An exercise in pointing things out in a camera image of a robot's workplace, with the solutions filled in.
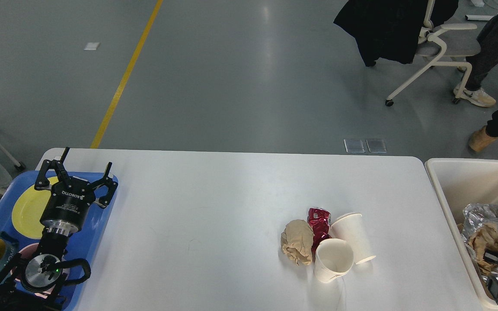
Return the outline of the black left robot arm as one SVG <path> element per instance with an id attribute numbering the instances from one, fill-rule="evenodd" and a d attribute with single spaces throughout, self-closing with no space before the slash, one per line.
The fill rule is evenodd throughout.
<path id="1" fill-rule="evenodd" d="M 68 172 L 69 148 L 22 173 L 0 200 L 0 311 L 71 311 L 111 214 L 118 179 Z"/>

